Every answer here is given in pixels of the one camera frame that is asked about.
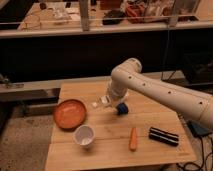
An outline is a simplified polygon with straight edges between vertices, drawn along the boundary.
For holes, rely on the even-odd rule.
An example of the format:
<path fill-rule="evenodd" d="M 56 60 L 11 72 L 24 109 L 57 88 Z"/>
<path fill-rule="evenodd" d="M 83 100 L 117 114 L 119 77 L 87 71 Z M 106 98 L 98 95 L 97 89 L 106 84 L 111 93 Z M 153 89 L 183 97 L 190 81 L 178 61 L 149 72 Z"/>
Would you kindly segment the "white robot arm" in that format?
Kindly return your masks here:
<path fill-rule="evenodd" d="M 107 89 L 110 98 L 121 99 L 131 89 L 213 129 L 213 95 L 148 78 L 141 70 L 136 58 L 116 66 Z"/>

